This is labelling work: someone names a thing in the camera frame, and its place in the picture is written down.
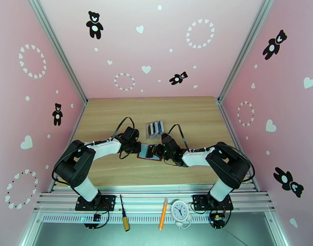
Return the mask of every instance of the clock face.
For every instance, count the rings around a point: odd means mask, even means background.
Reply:
[[[188,215],[188,209],[186,204],[178,202],[173,204],[172,214],[177,220],[185,220]]]

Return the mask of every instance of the screwdriver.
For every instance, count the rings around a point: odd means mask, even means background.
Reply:
[[[124,211],[123,202],[122,202],[122,195],[120,195],[121,205],[122,205],[122,216],[123,216],[123,227],[125,231],[130,230],[128,218],[126,216],[126,212]]]

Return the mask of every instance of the yellow screwdriver handle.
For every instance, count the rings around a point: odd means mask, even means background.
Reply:
[[[130,230],[128,218],[126,216],[123,217],[123,227],[125,231]]]

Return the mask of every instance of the pink wall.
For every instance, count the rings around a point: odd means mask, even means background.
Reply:
[[[0,246],[19,243],[82,107],[28,0],[0,0]]]
[[[265,60],[263,51],[280,30],[287,39]],[[313,245],[313,0],[274,1],[224,106],[292,245]],[[303,186],[300,198],[296,183],[282,189],[275,167]]]
[[[88,98],[218,96],[262,2],[40,1]],[[100,14],[100,39],[88,11]]]

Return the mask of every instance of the black mounting plate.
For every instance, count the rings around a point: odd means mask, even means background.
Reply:
[[[193,205],[195,211],[205,211],[211,210],[211,207],[208,206],[208,198],[206,195],[192,195]],[[226,210],[233,210],[233,203],[231,202],[231,198],[229,195],[225,197],[225,199],[221,202],[221,204],[217,207],[217,210],[223,210],[223,206]]]
[[[90,202],[87,202],[83,197],[79,196],[77,203],[75,205],[76,211],[107,211],[107,205],[103,204],[103,202],[107,203],[110,207],[109,211],[114,211],[114,205],[116,195],[100,195],[100,199],[98,200],[97,204],[91,205]]]

